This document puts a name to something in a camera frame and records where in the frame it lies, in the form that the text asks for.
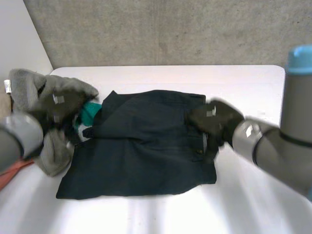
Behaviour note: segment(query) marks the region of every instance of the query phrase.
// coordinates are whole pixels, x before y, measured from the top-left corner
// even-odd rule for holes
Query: white tabletop
[[[284,70],[277,66],[67,67],[53,75],[76,77],[112,91],[154,89],[219,97],[247,116],[278,124]],[[230,147],[215,161],[217,182],[181,195],[58,200],[62,176],[36,165],[23,169],[0,192],[1,234],[306,234],[312,205],[236,155]]]

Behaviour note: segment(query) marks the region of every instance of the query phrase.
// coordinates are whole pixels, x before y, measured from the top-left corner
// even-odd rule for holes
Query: garment
[[[88,126],[88,127],[92,126],[93,119],[101,108],[102,108],[102,105],[93,103],[93,102],[87,102],[86,104],[84,104],[75,122],[76,128],[80,124],[83,124],[84,126]]]
[[[33,160],[19,160],[15,162],[10,168],[5,172],[0,174],[0,191],[13,179],[13,177],[21,170],[22,168],[33,164]]]
[[[74,90],[84,92],[89,99],[95,98],[98,91],[91,85],[76,78],[62,78],[54,75],[41,75],[25,69],[13,69],[9,73],[12,85],[14,111],[29,111],[36,108],[37,101],[54,91]],[[72,123],[64,124],[61,131],[49,131],[43,141],[41,152],[34,152],[34,162],[48,176],[62,172],[72,159],[72,152],[67,148],[66,133],[77,141],[78,135],[72,129]]]
[[[203,95],[174,91],[113,91],[84,131],[92,139],[75,147],[56,197],[179,194],[215,183],[213,162],[203,163],[203,134],[184,120],[204,102]]]

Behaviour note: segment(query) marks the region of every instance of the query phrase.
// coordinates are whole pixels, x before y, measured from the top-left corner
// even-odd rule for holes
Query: green fabric
[[[86,104],[84,104],[80,112],[79,115],[80,122],[85,126],[92,126],[94,116],[101,108],[102,108],[101,104],[87,102]]]

